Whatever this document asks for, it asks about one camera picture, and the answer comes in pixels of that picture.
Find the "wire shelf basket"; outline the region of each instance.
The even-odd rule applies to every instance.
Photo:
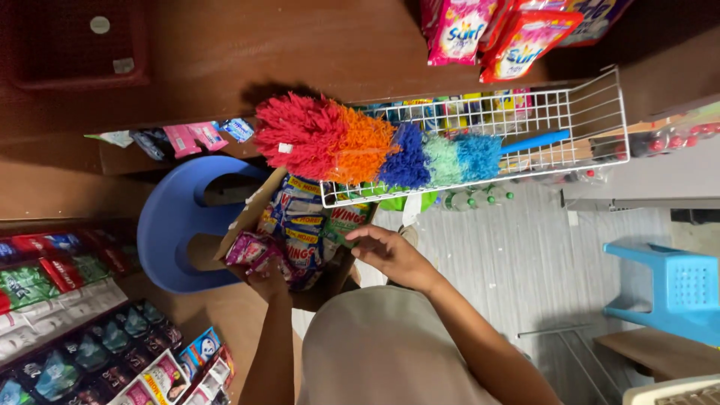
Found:
[[[503,100],[509,97],[510,102]],[[513,98],[521,97],[524,102],[513,101]],[[616,66],[608,67],[598,78],[570,89],[540,89],[393,105],[363,112],[373,117],[385,117],[394,123],[418,123],[429,135],[448,138],[465,133],[501,136],[503,145],[557,130],[568,130],[570,137],[542,148],[506,154],[500,158],[496,177],[476,182],[410,189],[389,188],[374,182],[359,185],[321,182],[323,205],[327,208],[506,179],[594,169],[630,159],[625,107]]]

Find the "tiled floor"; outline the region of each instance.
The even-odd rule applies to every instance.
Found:
[[[649,273],[622,263],[621,277],[620,261],[604,254],[602,243],[632,238],[669,244],[669,213],[655,209],[577,213],[577,221],[571,221],[560,208],[557,191],[537,184],[511,191],[515,200],[500,207],[421,214],[418,249],[497,330],[532,356],[566,404],[600,404],[557,337],[517,339],[516,335],[592,323],[595,326],[583,332],[591,343],[593,336],[632,327],[607,321],[600,310],[621,291],[633,300],[647,296],[642,286],[647,285]],[[390,229],[397,229],[400,221],[399,213],[387,211],[379,211],[374,219],[376,225]],[[384,284],[375,269],[364,264],[359,269],[362,286]],[[311,318],[311,313],[293,314],[301,337]],[[582,348],[579,342],[574,346],[578,351]],[[628,376],[639,377],[626,373],[612,353],[597,352],[621,388],[630,384]],[[589,357],[581,355],[581,360],[601,388],[611,392]]]

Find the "person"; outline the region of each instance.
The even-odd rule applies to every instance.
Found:
[[[398,232],[368,225],[351,252],[391,285],[328,300],[302,344],[304,404],[558,405],[540,372]],[[292,404],[292,298],[277,269],[251,274],[268,303],[240,405]]]

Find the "light blue stool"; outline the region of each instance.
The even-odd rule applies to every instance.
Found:
[[[720,346],[718,259],[654,244],[630,248],[604,244],[603,251],[646,264],[652,271],[652,311],[605,307],[605,315]]]
[[[205,187],[224,174],[264,181],[269,173],[226,156],[188,161],[170,172],[145,202],[138,223],[138,254],[148,277],[172,293],[194,293],[240,280],[228,270],[201,272],[190,264],[187,245],[197,233],[224,236],[245,203],[207,207]]]

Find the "person's left hand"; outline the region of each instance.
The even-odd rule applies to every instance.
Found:
[[[279,263],[280,259],[273,257],[262,272],[252,272],[250,275],[242,277],[243,281],[248,283],[267,303],[277,298],[290,298],[287,283],[279,269]],[[238,272],[244,273],[240,269],[234,272],[236,274]]]

